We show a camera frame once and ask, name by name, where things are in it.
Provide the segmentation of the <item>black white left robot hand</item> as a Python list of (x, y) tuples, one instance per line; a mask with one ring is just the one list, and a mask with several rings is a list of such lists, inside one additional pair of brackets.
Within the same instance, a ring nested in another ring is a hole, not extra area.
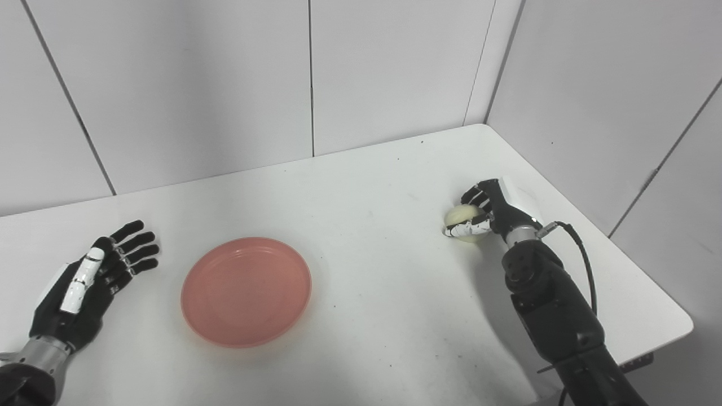
[(141, 219), (98, 237), (86, 254), (62, 267), (34, 311), (29, 336), (52, 337), (72, 353), (80, 351), (97, 337), (115, 295), (158, 266), (159, 252)]

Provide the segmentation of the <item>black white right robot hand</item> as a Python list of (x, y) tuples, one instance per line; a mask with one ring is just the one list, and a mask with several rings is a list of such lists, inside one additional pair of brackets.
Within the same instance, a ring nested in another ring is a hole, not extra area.
[(542, 228), (539, 206), (533, 193), (526, 192), (508, 176), (475, 183), (450, 210), (443, 234), (460, 241), (476, 242), (490, 233), (508, 236), (520, 230), (521, 241), (535, 239)]

